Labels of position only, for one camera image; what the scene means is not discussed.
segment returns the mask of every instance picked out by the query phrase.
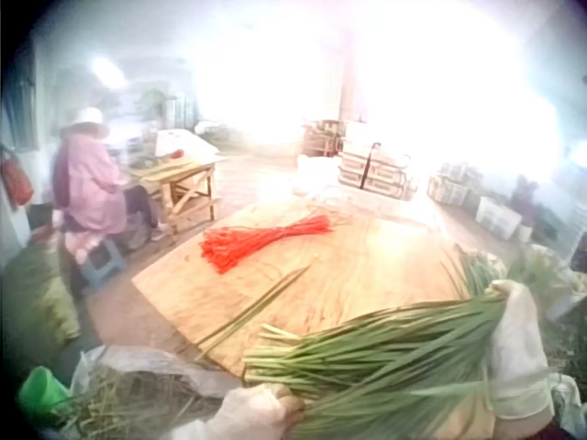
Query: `white hat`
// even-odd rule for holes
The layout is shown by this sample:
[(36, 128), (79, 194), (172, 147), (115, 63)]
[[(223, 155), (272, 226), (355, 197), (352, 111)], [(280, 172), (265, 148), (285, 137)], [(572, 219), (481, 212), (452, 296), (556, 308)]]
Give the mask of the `white hat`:
[(87, 107), (80, 110), (73, 119), (70, 126), (77, 126), (78, 124), (95, 124), (99, 127), (99, 137), (106, 138), (110, 134), (110, 129), (104, 125), (102, 112), (94, 107)]

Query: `hand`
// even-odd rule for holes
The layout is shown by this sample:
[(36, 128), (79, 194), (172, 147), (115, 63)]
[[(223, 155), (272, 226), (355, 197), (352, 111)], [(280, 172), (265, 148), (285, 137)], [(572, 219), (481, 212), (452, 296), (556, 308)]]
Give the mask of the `hand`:
[(283, 385), (263, 384), (231, 391), (206, 424), (209, 440), (279, 440), (299, 423), (304, 401)]
[[(527, 420), (552, 406), (537, 307), (532, 293), (523, 284), (499, 280), (492, 283), (492, 289), (508, 295), (504, 316), (492, 340), (490, 364), (494, 412), (499, 419)], [(539, 431), (543, 423), (544, 417), (540, 417), (538, 426), (530, 424), (527, 429), (534, 432), (529, 435)]]

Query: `window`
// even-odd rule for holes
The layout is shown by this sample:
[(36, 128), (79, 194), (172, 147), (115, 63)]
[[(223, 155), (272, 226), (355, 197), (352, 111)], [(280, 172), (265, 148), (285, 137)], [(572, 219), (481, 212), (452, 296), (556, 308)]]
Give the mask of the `window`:
[(16, 150), (36, 147), (33, 46), (23, 44), (2, 81), (2, 141)]

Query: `red item on table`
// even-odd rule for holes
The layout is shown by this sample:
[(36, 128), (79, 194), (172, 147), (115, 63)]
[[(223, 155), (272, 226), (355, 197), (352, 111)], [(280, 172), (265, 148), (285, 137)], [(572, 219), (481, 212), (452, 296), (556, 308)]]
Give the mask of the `red item on table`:
[(285, 237), (330, 232), (330, 218), (327, 215), (313, 215), (288, 226), (243, 227), (226, 226), (204, 231), (200, 243), (202, 257), (216, 267), (218, 273), (234, 268), (243, 258), (266, 247), (273, 241)]
[(179, 159), (183, 157), (183, 150), (180, 149), (176, 149), (173, 153), (172, 153), (172, 159)]

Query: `person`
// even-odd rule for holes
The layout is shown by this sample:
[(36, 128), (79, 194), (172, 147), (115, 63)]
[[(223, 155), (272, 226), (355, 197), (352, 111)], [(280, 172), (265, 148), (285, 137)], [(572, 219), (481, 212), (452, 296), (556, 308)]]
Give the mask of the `person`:
[(142, 186), (123, 190), (118, 167), (101, 142), (109, 134), (102, 121), (100, 110), (86, 108), (61, 132), (52, 187), (65, 229), (118, 234), (125, 230), (128, 215), (141, 213), (151, 239), (157, 241), (169, 233), (169, 227), (160, 222)]
[[(573, 437), (554, 422), (537, 307), (529, 289), (511, 280), (492, 288), (508, 295), (489, 350), (495, 439)], [(304, 402), (280, 385), (232, 390), (209, 421), (175, 429), (171, 440), (279, 440), (303, 420)]]
[(515, 189), (510, 198), (510, 206), (518, 214), (522, 215), (524, 226), (534, 226), (536, 222), (536, 206), (534, 205), (534, 193), (538, 189), (535, 181), (528, 181), (526, 176), (520, 174), (517, 177)]

